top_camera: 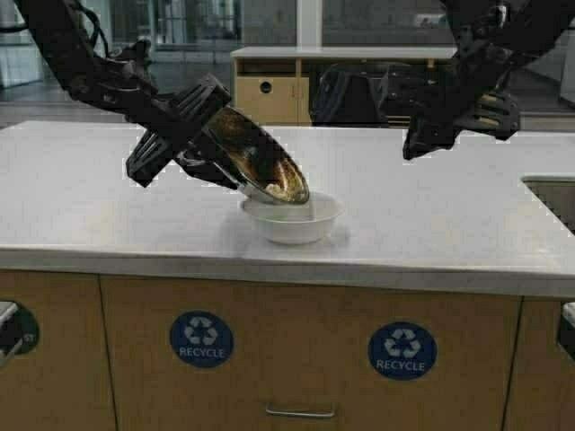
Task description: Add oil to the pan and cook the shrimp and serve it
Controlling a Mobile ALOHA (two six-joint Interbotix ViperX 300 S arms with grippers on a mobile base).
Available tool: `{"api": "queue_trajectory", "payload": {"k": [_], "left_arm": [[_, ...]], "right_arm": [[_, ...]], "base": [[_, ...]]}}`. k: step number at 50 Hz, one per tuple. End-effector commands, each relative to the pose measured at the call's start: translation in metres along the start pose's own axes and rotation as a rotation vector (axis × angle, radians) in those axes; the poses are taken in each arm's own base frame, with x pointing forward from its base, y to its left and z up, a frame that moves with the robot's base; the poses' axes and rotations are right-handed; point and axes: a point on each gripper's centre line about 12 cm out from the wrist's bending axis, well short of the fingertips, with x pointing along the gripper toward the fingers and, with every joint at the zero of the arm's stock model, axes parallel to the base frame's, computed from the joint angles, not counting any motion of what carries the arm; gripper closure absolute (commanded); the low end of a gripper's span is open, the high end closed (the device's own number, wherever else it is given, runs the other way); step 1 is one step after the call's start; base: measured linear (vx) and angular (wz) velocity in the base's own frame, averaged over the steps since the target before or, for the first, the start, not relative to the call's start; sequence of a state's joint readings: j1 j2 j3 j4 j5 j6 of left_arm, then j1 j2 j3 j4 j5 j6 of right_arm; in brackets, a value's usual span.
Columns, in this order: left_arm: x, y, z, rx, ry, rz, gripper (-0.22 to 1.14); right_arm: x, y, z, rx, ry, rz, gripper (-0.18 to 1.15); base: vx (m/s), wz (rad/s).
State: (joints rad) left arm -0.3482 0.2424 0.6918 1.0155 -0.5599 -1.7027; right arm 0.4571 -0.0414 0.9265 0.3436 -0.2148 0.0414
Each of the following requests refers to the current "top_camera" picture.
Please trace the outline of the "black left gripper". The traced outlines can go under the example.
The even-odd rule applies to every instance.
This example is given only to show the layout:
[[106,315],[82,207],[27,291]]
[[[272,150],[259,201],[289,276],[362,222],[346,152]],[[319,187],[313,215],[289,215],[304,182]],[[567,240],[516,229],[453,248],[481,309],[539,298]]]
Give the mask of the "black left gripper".
[[150,186],[175,162],[192,179],[237,189],[238,183],[215,162],[198,155],[191,142],[202,124],[232,100],[230,91],[214,75],[206,74],[188,88],[161,92],[149,73],[149,50],[148,40],[110,57],[84,48],[78,59],[68,62],[77,69],[66,79],[66,91],[77,101],[119,113],[147,129],[125,162],[127,175],[136,184]]

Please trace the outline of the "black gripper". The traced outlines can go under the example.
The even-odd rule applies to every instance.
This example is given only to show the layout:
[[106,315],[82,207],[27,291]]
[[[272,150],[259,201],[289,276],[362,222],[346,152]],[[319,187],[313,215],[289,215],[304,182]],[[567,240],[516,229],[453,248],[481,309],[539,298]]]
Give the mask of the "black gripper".
[[520,107],[507,91],[515,62],[504,48],[459,50],[448,64],[386,64],[384,117],[411,118],[406,161],[450,150],[463,131],[507,140],[521,129]]

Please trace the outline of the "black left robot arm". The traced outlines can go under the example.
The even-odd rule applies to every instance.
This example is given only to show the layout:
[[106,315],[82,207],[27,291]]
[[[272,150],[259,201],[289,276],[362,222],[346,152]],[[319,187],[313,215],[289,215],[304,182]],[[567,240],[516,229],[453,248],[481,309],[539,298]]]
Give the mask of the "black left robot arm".
[[[193,178],[269,201],[301,204],[309,188],[299,166],[264,128],[232,105],[228,89],[205,75],[187,89],[162,93],[149,74],[150,44],[140,40],[117,54],[98,53],[104,36],[97,15],[77,1],[20,1],[22,27],[36,43],[61,88],[95,108],[123,115],[145,129],[126,162],[127,175],[146,187],[169,164]],[[501,1],[445,1],[456,52],[446,66],[419,73],[389,64],[366,79],[359,102],[346,92],[348,69],[324,73],[317,125],[349,121],[357,110],[369,125],[407,111],[402,155],[411,160],[451,149],[465,130],[506,140],[520,127],[506,91],[518,65],[518,18]]]

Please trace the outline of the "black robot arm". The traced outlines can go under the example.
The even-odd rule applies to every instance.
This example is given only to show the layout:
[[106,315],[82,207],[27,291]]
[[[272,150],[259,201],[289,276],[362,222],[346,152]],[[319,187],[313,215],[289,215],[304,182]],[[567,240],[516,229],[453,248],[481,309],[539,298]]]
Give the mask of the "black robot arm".
[[445,1],[455,54],[437,72],[391,73],[381,109],[398,104],[410,124],[402,156],[450,150],[464,131],[506,141],[520,129],[509,78],[551,51],[574,19],[572,1]]

